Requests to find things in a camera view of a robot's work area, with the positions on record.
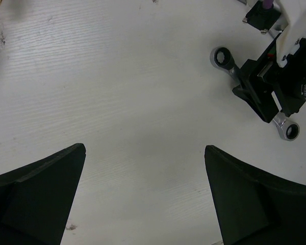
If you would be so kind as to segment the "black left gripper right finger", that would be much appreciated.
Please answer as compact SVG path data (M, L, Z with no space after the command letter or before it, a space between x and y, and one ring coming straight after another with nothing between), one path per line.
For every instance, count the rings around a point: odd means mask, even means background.
M306 244L306 185L213 145L205 165L224 244Z

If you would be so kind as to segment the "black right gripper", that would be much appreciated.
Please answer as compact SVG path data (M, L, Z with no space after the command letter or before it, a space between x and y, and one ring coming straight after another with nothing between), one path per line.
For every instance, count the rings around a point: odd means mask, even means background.
M269 123L279 112L290 117L298 113L306 103L300 95L298 84L304 78L302 65L305 57L306 39L297 44L295 54L289 54L288 62L281 68L277 62L275 41L266 48L257 60L248 59L238 67L232 59L232 76L238 83L232 92L245 101L259 118Z

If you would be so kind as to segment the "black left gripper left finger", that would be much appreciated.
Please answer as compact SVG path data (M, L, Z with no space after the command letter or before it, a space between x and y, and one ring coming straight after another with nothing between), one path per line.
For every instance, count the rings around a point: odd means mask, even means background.
M86 158L76 143L0 175L0 244L60 244Z

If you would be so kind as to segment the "large silver ratchet wrench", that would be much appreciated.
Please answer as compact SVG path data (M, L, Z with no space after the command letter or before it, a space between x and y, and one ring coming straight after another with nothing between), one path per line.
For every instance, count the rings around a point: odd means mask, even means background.
M270 48L267 48L257 60L248 59L242 67L238 67L229 49L223 46L211 51L210 60L212 65L227 73L234 80L241 78L245 86L261 104L263 114L267 118L266 123L274 123L281 139L286 141L295 140L299 133L299 125L289 119L277 106L272 96L273 87L263 81L263 75L273 65L273 58L268 57Z

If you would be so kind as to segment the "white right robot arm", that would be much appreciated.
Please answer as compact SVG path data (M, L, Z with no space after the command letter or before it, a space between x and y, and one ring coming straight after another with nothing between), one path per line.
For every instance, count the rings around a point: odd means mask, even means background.
M239 85L233 93L266 123L278 112L289 117L306 102L306 1L246 1L243 22L274 40L257 60L238 68L229 52L224 60Z

